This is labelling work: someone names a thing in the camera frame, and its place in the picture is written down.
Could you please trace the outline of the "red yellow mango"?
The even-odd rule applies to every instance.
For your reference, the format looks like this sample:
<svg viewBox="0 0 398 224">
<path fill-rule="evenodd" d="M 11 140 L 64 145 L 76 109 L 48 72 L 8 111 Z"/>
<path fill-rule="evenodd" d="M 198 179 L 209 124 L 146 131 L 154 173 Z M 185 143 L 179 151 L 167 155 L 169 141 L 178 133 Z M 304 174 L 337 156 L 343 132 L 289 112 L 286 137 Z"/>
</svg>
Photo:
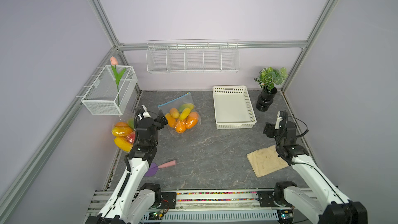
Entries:
<svg viewBox="0 0 398 224">
<path fill-rule="evenodd" d="M 134 142 L 135 142 L 135 139 L 136 139 L 136 133 L 135 133 L 135 131 L 133 131 L 133 132 L 131 132 L 127 137 L 127 141 L 130 143 L 130 144 L 134 144 Z"/>
</svg>

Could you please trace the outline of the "clear zip-top bag blue zipper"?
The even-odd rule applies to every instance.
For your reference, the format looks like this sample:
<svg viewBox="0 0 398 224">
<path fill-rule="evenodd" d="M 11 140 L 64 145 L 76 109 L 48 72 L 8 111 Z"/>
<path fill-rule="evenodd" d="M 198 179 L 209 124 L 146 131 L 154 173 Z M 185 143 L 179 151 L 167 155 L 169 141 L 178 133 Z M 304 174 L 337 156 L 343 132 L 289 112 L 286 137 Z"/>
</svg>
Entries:
<svg viewBox="0 0 398 224">
<path fill-rule="evenodd" d="M 125 152 L 130 152 L 136 140 L 134 118 L 131 114 L 126 114 L 112 127 L 114 143 Z"/>
</svg>

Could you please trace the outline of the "yellow orange long mango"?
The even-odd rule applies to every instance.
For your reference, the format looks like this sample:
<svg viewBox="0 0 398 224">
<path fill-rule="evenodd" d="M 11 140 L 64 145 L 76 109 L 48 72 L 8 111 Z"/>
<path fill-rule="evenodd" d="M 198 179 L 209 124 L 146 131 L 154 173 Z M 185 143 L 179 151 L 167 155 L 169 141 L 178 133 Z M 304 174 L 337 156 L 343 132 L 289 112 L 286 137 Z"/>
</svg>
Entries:
<svg viewBox="0 0 398 224">
<path fill-rule="evenodd" d="M 165 118 L 166 118 L 167 121 L 168 121 L 168 126 L 171 127 L 171 128 L 175 128 L 176 123 L 177 123 L 176 119 L 173 118 L 172 115 L 171 115 L 170 113 L 167 113 L 167 114 L 165 115 Z"/>
</svg>

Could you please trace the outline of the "large orange mango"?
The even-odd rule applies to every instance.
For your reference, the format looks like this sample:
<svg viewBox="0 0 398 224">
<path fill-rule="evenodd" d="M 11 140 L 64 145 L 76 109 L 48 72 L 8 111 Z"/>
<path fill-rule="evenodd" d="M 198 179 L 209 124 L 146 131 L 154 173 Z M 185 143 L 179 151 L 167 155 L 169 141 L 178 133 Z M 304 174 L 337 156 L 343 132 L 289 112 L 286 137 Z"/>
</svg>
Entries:
<svg viewBox="0 0 398 224">
<path fill-rule="evenodd" d="M 118 122 L 115 124 L 115 127 L 129 127 L 129 125 L 125 122 Z"/>
</svg>

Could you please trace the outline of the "orange wrinkled small mango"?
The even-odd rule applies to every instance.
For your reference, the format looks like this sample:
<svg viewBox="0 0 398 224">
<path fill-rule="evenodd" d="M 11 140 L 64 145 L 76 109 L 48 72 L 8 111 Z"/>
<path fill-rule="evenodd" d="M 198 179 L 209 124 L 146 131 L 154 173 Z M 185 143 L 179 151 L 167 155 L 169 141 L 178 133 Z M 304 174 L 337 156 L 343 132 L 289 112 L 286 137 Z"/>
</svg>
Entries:
<svg viewBox="0 0 398 224">
<path fill-rule="evenodd" d="M 178 111 L 178 109 L 176 108 L 171 108 L 170 109 L 170 115 L 174 118 L 174 119 L 178 119 L 180 116 L 180 112 Z"/>
</svg>

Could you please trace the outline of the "spare clear zip-top bag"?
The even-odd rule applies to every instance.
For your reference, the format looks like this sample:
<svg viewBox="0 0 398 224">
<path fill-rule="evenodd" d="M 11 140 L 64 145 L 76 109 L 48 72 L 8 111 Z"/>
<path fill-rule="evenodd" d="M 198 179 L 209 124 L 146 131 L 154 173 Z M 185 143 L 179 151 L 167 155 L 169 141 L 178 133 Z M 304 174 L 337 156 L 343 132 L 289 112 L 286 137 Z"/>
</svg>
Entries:
<svg viewBox="0 0 398 224">
<path fill-rule="evenodd" d="M 165 115 L 168 121 L 167 128 L 172 135 L 192 132 L 202 123 L 202 118 L 197 112 L 191 92 L 158 105 L 158 109 Z"/>
</svg>

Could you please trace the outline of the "small yellow mango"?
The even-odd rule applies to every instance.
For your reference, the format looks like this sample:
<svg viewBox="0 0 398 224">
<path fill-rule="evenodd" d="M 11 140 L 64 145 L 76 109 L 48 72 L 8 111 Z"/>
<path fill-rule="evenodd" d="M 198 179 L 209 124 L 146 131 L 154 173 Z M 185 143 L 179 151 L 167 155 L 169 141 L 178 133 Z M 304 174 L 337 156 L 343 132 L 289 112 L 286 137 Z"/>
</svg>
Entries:
<svg viewBox="0 0 398 224">
<path fill-rule="evenodd" d="M 183 112 L 180 113 L 179 120 L 181 120 L 181 121 L 185 120 L 189 116 L 190 113 L 191 113 L 191 110 L 189 108 L 186 108 L 185 110 L 183 110 Z"/>
</svg>

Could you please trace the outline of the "orange mango top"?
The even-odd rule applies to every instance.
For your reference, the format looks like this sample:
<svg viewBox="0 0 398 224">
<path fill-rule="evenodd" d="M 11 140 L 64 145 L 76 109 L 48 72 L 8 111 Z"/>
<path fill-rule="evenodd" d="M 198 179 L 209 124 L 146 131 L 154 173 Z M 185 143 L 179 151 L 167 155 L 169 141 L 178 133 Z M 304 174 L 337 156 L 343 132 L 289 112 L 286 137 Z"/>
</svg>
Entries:
<svg viewBox="0 0 398 224">
<path fill-rule="evenodd" d="M 186 129 L 193 128 L 199 121 L 199 114 L 197 112 L 191 112 L 185 119 Z"/>
</svg>

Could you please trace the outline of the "yellow green mango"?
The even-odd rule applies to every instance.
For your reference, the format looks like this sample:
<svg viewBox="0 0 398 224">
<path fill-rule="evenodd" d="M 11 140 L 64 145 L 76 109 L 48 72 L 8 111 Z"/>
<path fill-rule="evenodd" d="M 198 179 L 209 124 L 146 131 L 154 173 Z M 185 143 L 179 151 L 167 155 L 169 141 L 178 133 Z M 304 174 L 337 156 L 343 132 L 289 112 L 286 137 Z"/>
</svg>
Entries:
<svg viewBox="0 0 398 224">
<path fill-rule="evenodd" d="M 189 108 L 190 110 L 194 109 L 194 104 L 193 103 L 185 103 L 180 105 L 180 107 L 178 108 L 178 111 L 181 113 L 183 112 L 183 110 L 185 110 L 186 108 Z"/>
</svg>

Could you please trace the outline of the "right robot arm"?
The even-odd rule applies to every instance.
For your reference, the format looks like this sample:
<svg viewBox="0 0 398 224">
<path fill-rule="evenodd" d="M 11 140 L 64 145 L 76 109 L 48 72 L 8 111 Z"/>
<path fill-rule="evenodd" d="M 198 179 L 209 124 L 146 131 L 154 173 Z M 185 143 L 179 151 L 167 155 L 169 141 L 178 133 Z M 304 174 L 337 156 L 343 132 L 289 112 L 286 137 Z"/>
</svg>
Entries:
<svg viewBox="0 0 398 224">
<path fill-rule="evenodd" d="M 275 185 L 273 198 L 278 205 L 292 205 L 313 224 L 366 224 L 368 211 L 340 191 L 315 164 L 308 151 L 296 142 L 294 122 L 279 117 L 266 123 L 263 133 L 276 142 L 276 152 L 291 166 L 315 194 L 312 199 L 296 183 L 282 181 Z"/>
</svg>

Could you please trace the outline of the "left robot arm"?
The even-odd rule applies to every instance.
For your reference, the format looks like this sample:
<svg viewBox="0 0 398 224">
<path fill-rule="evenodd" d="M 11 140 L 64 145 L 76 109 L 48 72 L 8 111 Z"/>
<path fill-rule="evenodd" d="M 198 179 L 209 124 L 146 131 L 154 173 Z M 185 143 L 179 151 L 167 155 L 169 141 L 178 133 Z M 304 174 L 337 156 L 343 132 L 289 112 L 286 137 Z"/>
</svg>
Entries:
<svg viewBox="0 0 398 224">
<path fill-rule="evenodd" d="M 146 211 L 161 204 L 161 188 L 158 184 L 139 187 L 157 153 L 158 131 L 168 121 L 164 116 L 152 118 L 143 113 L 136 117 L 135 143 L 125 156 L 125 171 L 115 191 L 96 216 L 90 216 L 87 224 L 138 224 Z"/>
</svg>

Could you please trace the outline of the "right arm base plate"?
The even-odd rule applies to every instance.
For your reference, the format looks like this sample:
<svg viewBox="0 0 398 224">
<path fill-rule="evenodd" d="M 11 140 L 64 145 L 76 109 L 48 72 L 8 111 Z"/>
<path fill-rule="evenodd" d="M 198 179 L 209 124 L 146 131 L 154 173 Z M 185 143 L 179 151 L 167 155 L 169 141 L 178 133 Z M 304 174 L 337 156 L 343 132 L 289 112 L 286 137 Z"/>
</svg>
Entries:
<svg viewBox="0 0 398 224">
<path fill-rule="evenodd" d="M 256 193 L 256 200 L 260 207 L 278 207 L 278 208 L 292 208 L 293 206 L 286 202 L 277 202 L 274 197 L 274 192 L 271 190 L 260 190 Z"/>
</svg>

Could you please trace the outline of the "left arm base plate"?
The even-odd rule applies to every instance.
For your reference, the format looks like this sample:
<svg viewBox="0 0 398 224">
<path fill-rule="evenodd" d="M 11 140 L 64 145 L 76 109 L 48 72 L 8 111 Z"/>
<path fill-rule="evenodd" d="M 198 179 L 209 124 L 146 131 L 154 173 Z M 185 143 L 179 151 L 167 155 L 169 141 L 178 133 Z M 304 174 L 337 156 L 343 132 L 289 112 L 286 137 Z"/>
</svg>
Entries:
<svg viewBox="0 0 398 224">
<path fill-rule="evenodd" d="M 175 209 L 177 203 L 176 192 L 161 192 L 155 194 L 155 202 L 150 209 Z"/>
</svg>

